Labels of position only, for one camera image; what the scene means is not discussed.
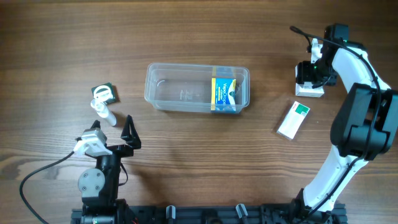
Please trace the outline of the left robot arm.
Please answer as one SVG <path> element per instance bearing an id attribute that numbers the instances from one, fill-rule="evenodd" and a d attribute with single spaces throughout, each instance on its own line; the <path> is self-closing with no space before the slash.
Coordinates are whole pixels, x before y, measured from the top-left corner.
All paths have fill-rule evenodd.
<path id="1" fill-rule="evenodd" d="M 126 170 L 121 159 L 132 157 L 134 150 L 141 148 L 141 140 L 134 127 L 132 116 L 126 117 L 121 133 L 124 144 L 108 146 L 107 137 L 96 120 L 90 129 L 84 130 L 76 140 L 73 150 L 96 160 L 96 166 L 85 170 L 78 179 L 83 207 L 72 211 L 72 223 L 138 223 L 125 199 L 118 199 L 122 170 Z"/>

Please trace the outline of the white blue medicine box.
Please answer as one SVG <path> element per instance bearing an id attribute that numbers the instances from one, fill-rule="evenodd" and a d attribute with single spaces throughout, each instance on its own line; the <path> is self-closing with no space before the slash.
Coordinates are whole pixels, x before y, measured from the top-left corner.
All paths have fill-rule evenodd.
<path id="1" fill-rule="evenodd" d="M 303 97 L 314 97 L 319 98 L 325 92 L 323 87 L 312 88 L 311 82 L 305 82 L 304 84 L 295 84 L 295 95 L 296 96 L 303 96 Z"/>

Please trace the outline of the white green medicine box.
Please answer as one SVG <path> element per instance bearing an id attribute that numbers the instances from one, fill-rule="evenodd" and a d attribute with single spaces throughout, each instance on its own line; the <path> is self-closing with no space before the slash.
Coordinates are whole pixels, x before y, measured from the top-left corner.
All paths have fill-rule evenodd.
<path id="1" fill-rule="evenodd" d="M 277 129 L 277 133 L 289 140 L 293 139 L 309 111 L 309 107 L 295 101 Z"/>

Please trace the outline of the blue yellow VapoDrops box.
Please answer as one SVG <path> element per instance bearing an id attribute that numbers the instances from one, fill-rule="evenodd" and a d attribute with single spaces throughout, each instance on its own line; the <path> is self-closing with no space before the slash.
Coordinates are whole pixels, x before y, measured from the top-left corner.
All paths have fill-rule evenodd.
<path id="1" fill-rule="evenodd" d="M 236 80 L 234 78 L 212 78 L 211 110 L 217 113 L 234 113 Z"/>

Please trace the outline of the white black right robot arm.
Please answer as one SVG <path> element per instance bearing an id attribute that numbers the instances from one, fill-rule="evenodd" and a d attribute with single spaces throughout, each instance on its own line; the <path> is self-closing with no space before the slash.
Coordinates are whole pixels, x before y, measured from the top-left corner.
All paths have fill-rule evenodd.
<path id="1" fill-rule="evenodd" d="M 378 76 L 367 48 L 349 40 L 347 25 L 327 26 L 323 37 L 295 26 L 290 30 L 307 39 L 312 55 L 297 65 L 297 84 L 321 88 L 341 78 L 348 92 L 331 125 L 328 157 L 289 208 L 290 222 L 325 223 L 357 171 L 391 148 L 397 132 L 397 91 Z"/>

